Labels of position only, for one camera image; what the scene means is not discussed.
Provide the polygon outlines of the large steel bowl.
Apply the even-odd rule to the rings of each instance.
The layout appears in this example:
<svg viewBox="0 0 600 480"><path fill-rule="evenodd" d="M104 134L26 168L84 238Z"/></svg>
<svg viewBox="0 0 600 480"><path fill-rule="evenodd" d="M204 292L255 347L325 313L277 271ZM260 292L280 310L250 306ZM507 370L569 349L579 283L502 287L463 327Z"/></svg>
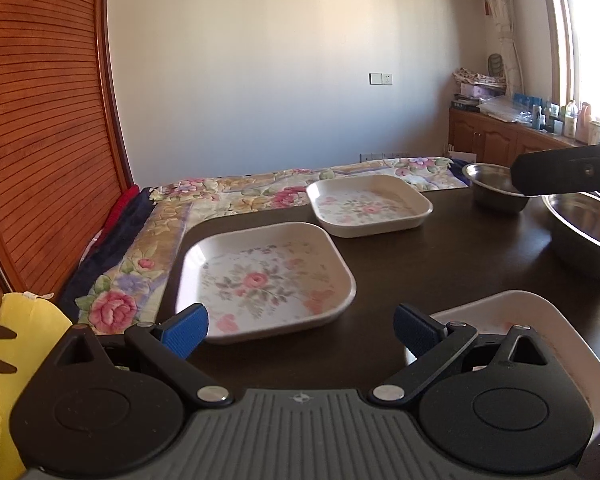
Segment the large steel bowl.
<svg viewBox="0 0 600 480"><path fill-rule="evenodd" d="M553 218L550 246L554 252L600 281L600 197L585 192L550 194L542 202Z"/></svg>

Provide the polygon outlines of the small steel bowl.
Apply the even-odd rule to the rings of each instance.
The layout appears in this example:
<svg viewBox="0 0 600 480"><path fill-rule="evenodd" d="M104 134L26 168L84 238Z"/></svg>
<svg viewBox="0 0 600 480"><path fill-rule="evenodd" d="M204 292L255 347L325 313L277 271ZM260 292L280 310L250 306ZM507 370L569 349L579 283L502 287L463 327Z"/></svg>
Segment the small steel bowl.
<svg viewBox="0 0 600 480"><path fill-rule="evenodd" d="M527 206L529 197L521 194L512 183L508 167L473 162L463 168L470 183L474 202L502 214L519 214Z"/></svg>

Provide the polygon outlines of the clutter of bottles on counter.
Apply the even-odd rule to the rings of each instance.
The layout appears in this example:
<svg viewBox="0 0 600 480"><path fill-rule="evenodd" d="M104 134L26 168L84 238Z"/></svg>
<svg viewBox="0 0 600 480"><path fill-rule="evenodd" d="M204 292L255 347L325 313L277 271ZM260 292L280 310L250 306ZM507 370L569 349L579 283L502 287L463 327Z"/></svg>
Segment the clutter of bottles on counter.
<svg viewBox="0 0 600 480"><path fill-rule="evenodd" d="M588 145L600 144L600 120L593 118L588 103L577 106L569 101L560 106L537 96L515 93L513 104L517 111L514 122L550 136L562 136Z"/></svg>

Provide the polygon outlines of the floral bedspread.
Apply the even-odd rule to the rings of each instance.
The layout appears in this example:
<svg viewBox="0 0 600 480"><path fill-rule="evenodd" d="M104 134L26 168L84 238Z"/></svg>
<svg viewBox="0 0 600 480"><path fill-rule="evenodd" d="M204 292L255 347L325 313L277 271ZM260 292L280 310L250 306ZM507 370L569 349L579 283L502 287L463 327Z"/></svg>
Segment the floral bedspread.
<svg viewBox="0 0 600 480"><path fill-rule="evenodd" d="M150 188L154 210L121 261L76 300L78 321L118 334L151 321L166 288L184 234L206 220L304 206L306 188L321 180L386 174L419 192L468 185L460 164L447 157L384 158L322 169L285 169L241 177L184 179Z"/></svg>

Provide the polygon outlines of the floral tray left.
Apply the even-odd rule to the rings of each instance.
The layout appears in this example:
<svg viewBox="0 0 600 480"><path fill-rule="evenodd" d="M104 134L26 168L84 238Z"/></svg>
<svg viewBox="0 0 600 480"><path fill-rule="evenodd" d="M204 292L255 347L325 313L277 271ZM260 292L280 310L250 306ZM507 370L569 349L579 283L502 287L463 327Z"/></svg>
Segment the floral tray left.
<svg viewBox="0 0 600 480"><path fill-rule="evenodd" d="M298 332L332 322L356 295L332 238L308 222L215 234L184 252L171 310L202 304L212 344Z"/></svg>

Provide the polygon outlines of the wooden cabinet row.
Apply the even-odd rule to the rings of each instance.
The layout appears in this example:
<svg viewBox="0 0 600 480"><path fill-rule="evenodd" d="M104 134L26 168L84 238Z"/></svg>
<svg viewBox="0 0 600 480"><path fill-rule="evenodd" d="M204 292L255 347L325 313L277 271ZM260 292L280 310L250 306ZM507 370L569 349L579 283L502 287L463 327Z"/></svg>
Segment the wooden cabinet row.
<svg viewBox="0 0 600 480"><path fill-rule="evenodd" d="M463 162L510 166L522 154L584 148L584 144L483 114L449 110L448 154Z"/></svg>

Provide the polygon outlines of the dark blue blanket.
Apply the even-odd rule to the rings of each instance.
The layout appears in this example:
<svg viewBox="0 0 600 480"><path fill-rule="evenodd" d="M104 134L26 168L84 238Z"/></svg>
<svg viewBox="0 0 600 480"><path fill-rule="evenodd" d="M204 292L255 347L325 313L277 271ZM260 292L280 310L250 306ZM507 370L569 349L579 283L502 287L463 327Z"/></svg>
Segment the dark blue blanket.
<svg viewBox="0 0 600 480"><path fill-rule="evenodd" d="M72 322L76 322L80 316L80 307L76 300L86 296L97 279L121 261L143 229L155 207L150 193L150 188L140 189L140 194L126 206L106 240L83 259L65 284L58 307Z"/></svg>

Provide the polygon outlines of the yellow plush toy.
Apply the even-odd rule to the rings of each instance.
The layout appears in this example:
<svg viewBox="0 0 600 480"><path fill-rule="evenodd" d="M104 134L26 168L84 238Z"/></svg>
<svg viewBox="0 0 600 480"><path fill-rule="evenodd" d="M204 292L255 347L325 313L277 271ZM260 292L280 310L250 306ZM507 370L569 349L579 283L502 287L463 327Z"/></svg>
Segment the yellow plush toy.
<svg viewBox="0 0 600 480"><path fill-rule="evenodd" d="M33 292L10 292L0 300L0 479L23 474L24 466L9 433L9 415L23 388L70 325L58 307Z"/></svg>

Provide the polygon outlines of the stack of boxes on cabinet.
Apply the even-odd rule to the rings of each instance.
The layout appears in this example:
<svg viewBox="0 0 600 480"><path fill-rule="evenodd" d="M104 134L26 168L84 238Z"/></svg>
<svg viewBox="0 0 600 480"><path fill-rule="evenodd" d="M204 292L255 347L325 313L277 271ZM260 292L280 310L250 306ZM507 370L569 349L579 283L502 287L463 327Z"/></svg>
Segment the stack of boxes on cabinet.
<svg viewBox="0 0 600 480"><path fill-rule="evenodd" d="M460 67L454 70L452 77L457 85L454 101L465 103L467 106L478 107L481 102L504 96L506 93L504 62L498 53L488 56L485 74Z"/></svg>

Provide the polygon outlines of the red cloth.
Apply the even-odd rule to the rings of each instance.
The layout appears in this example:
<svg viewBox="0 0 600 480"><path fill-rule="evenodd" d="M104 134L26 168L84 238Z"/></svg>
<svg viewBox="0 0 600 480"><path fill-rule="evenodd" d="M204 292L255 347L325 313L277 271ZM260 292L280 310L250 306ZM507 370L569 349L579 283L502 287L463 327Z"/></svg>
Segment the red cloth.
<svg viewBox="0 0 600 480"><path fill-rule="evenodd" d="M88 256L91 252L94 252L94 250L106 240L108 235L120 220L126 206L128 206L138 194L140 194L140 187L137 184L133 184L121 194L121 196L114 203L114 206L109 211L108 217L102 226L102 229L92 238L90 244L88 244L87 248L85 249L84 257Z"/></svg>

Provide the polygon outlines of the small floral tray far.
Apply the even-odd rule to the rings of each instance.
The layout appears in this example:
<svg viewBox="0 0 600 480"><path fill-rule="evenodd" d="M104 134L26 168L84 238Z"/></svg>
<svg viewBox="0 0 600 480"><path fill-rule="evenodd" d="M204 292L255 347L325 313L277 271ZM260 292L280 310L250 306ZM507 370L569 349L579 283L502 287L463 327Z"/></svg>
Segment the small floral tray far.
<svg viewBox="0 0 600 480"><path fill-rule="evenodd" d="M316 181L306 196L320 226L341 238L415 229L434 210L416 188L386 174Z"/></svg>

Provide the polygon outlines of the patterned curtain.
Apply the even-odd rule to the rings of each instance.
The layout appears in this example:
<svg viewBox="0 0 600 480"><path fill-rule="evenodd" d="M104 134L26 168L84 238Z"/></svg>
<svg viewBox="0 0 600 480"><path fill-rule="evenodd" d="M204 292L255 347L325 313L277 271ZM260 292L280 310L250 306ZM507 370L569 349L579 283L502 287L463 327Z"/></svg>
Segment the patterned curtain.
<svg viewBox="0 0 600 480"><path fill-rule="evenodd" d="M500 55L503 60L506 93L513 96L524 90L522 70L515 40L513 0L486 0L493 16Z"/></svg>

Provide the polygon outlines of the wooden louvered wardrobe door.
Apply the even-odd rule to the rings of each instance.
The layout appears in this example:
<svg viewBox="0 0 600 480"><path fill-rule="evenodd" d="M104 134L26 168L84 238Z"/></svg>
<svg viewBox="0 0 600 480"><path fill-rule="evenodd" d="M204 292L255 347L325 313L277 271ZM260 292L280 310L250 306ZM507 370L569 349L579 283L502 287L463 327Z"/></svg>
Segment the wooden louvered wardrobe door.
<svg viewBox="0 0 600 480"><path fill-rule="evenodd" d="M58 294L131 183L107 0L0 0L0 299Z"/></svg>

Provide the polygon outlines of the white wall switch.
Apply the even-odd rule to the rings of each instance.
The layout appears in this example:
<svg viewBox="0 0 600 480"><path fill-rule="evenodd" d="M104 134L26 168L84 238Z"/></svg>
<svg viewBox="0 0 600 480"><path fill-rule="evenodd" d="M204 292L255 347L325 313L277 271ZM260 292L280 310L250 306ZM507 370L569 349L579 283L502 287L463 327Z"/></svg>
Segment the white wall switch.
<svg viewBox="0 0 600 480"><path fill-rule="evenodd" d="M368 81L371 86L391 86L393 84L393 76L389 73L370 73Z"/></svg>

